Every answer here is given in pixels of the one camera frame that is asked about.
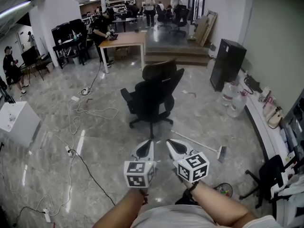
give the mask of man in black shirt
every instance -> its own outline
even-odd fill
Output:
[[[97,48],[97,52],[100,57],[100,62],[103,60],[100,48],[98,47],[100,43],[102,43],[104,40],[106,40],[106,33],[110,31],[109,29],[109,15],[107,13],[102,14],[93,22],[93,41],[95,43],[95,46]],[[113,60],[109,60],[107,49],[104,49],[104,55],[106,59],[107,66],[110,67],[111,64],[114,62]]]
[[[16,83],[18,89],[21,91],[23,95],[25,95],[27,92],[24,89],[25,87],[28,87],[28,84],[24,84],[23,80],[23,73],[21,72],[20,68],[16,66],[18,63],[18,60],[14,60],[13,56],[10,52],[10,47],[5,47],[5,57],[3,59],[3,70],[6,76],[10,77],[14,83]]]
[[[137,18],[139,8],[136,6],[136,4],[131,5],[128,2],[126,2],[125,7],[127,8],[128,12],[131,14],[131,18]]]

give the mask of forearm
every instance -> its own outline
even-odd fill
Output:
[[[185,185],[188,188],[192,186],[191,183]],[[201,181],[191,193],[199,205],[221,226],[243,227],[256,218],[244,205]]]
[[[130,189],[124,198],[107,212],[93,228],[129,228],[143,204],[143,195],[138,189]]]
[[[104,34],[103,32],[100,32],[100,31],[97,30],[97,29],[94,29],[93,32],[94,32],[95,34],[99,35],[99,36],[106,37],[106,34]]]

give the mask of fiducial marker cube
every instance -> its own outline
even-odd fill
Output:
[[[123,174],[129,188],[147,188],[155,177],[155,161],[125,161]]]
[[[208,175],[209,161],[203,152],[177,161],[177,174],[188,182],[198,181]]]

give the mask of wooden board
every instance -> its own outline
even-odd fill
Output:
[[[218,14],[216,12],[213,12],[213,11],[210,11],[210,10],[208,11],[208,14],[207,14],[208,21],[206,23],[208,25],[208,27],[207,27],[206,32],[204,33],[203,38],[200,42],[200,45],[202,47],[205,45],[205,43],[208,39],[208,36],[209,36],[209,34],[210,34],[210,32],[213,28],[213,25],[214,25],[214,22],[215,22],[217,16],[218,16]]]
[[[196,31],[194,33],[194,37],[195,37],[195,40],[197,43],[200,43],[200,41],[201,41],[201,36],[202,36],[203,30],[204,30],[204,27],[207,23],[207,19],[208,18],[206,16],[202,16],[199,20],[199,25],[196,28]]]
[[[104,40],[99,47],[100,48],[115,48],[123,46],[132,46],[143,44],[146,40],[146,32],[125,32],[118,33],[117,40]]]

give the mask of wrist strap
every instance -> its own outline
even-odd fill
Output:
[[[198,185],[199,181],[196,181],[193,183],[193,186],[189,189],[186,189],[185,193],[186,195],[191,199],[192,198],[192,194],[191,192],[196,188],[196,186]]]
[[[140,188],[138,189],[139,193],[143,195],[143,203],[142,205],[145,205],[148,203],[148,194],[146,194],[143,190],[141,190]]]

